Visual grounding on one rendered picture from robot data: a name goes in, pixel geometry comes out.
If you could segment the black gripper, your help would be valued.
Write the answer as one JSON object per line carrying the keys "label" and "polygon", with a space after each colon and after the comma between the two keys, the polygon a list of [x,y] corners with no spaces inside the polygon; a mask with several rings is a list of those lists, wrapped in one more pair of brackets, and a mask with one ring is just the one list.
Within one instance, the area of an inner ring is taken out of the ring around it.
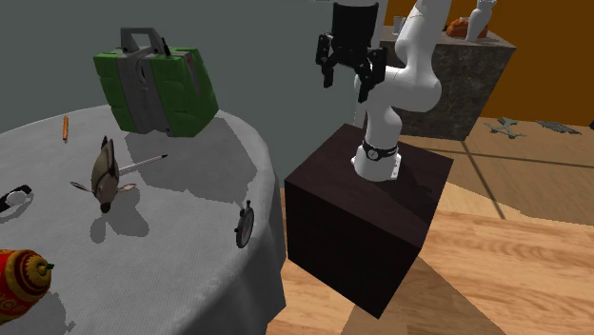
{"label": "black gripper", "polygon": [[385,80],[387,49],[370,49],[378,10],[377,1],[333,4],[331,31],[319,35],[315,57],[325,89],[333,85],[338,63],[356,69],[359,103],[365,102],[369,92]]}

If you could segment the dark stone counter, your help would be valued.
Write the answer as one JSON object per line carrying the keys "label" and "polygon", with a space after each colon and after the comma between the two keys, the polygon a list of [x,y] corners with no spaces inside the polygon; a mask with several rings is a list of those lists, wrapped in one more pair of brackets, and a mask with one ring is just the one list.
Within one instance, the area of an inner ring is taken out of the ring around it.
{"label": "dark stone counter", "polygon": [[463,141],[515,48],[501,39],[442,40],[451,0],[417,0],[387,49],[385,80],[369,95],[367,138],[402,134]]}

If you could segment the grey cross-shaped object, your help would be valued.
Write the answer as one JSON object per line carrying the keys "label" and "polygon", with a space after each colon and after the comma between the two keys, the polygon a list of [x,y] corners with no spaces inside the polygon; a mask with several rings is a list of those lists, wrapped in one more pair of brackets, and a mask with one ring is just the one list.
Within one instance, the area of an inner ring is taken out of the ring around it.
{"label": "grey cross-shaped object", "polygon": [[517,137],[525,137],[523,133],[514,133],[511,129],[512,126],[516,126],[518,122],[513,119],[509,119],[506,117],[500,117],[497,119],[500,123],[499,126],[495,127],[490,125],[489,123],[485,123],[486,126],[490,128],[491,133],[503,133],[508,136],[509,139],[515,139]]}

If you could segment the dark robot stand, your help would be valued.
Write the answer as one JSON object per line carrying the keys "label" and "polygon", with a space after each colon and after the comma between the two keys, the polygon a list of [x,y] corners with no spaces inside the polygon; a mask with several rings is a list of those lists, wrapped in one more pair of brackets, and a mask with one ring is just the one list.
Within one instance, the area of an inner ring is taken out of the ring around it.
{"label": "dark robot stand", "polygon": [[397,178],[370,182],[350,163],[363,138],[342,125],[286,178],[287,256],[379,318],[423,247],[453,161],[402,143]]}

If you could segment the green and grey case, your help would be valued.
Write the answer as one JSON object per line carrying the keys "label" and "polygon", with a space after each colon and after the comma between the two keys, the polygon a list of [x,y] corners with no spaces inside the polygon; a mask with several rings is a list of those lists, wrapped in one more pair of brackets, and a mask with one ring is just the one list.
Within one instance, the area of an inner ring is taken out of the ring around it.
{"label": "green and grey case", "polygon": [[154,28],[120,29],[120,46],[93,57],[111,113],[123,131],[193,137],[218,112],[197,48],[171,48]]}

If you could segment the black stopwatch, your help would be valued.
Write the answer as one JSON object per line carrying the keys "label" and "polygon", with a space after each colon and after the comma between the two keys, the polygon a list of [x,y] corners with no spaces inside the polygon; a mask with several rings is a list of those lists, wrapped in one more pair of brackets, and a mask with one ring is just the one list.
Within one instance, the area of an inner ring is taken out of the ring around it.
{"label": "black stopwatch", "polygon": [[244,248],[251,237],[255,221],[254,210],[250,205],[250,200],[246,201],[246,206],[240,208],[240,217],[237,227],[234,229],[236,245],[238,248]]}

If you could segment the dark grey flat object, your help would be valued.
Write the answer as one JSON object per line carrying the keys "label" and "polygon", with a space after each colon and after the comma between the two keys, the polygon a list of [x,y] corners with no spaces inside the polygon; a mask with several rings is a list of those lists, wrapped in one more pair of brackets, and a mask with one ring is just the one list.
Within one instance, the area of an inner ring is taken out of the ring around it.
{"label": "dark grey flat object", "polygon": [[558,123],[558,122],[548,122],[548,121],[536,120],[536,123],[541,125],[544,128],[549,128],[549,129],[559,132],[559,133],[580,134],[580,132],[578,130],[570,128],[570,127],[568,127],[564,124]]}

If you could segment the silver pen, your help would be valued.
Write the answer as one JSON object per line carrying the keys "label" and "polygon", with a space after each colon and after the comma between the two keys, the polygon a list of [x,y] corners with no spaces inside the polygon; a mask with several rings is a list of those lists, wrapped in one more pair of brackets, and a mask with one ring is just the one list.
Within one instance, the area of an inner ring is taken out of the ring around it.
{"label": "silver pen", "polygon": [[168,154],[162,154],[162,155],[159,155],[159,156],[156,156],[156,157],[153,157],[153,158],[150,158],[150,159],[147,159],[147,160],[138,162],[138,163],[134,163],[134,164],[129,165],[129,166],[126,166],[126,167],[121,167],[121,168],[119,168],[119,173],[121,175],[126,174],[126,173],[129,173],[131,171],[136,170],[137,168],[139,168],[141,166],[144,166],[144,165],[147,165],[147,164],[150,164],[150,163],[159,161],[159,160],[164,159],[166,157],[168,157]]}

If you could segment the round table with grey cloth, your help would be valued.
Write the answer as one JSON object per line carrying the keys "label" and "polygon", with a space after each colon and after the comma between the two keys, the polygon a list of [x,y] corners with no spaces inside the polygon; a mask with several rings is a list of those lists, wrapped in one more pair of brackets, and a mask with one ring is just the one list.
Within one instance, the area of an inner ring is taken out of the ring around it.
{"label": "round table with grey cloth", "polygon": [[[0,335],[265,335],[285,307],[286,258],[278,179],[266,143],[220,111],[193,137],[119,128],[107,106],[0,133],[0,196],[32,197],[0,214],[0,248],[54,264],[49,292]],[[103,138],[120,174],[103,213],[90,177]],[[236,245],[246,201],[251,237]]]}

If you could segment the black and white round gadget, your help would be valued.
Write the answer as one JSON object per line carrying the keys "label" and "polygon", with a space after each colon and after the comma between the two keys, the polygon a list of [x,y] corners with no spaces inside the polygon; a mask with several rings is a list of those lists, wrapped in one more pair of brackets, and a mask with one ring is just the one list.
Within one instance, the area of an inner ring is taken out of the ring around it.
{"label": "black and white round gadget", "polygon": [[18,207],[26,203],[32,197],[32,189],[28,185],[22,185],[0,197],[0,213]]}

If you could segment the red and gold ornament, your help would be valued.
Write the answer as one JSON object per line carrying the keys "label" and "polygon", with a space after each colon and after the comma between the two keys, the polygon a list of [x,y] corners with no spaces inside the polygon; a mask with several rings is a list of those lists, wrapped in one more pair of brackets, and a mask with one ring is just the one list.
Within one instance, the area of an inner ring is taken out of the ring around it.
{"label": "red and gold ornament", "polygon": [[0,325],[26,314],[49,291],[54,264],[30,249],[0,249]]}

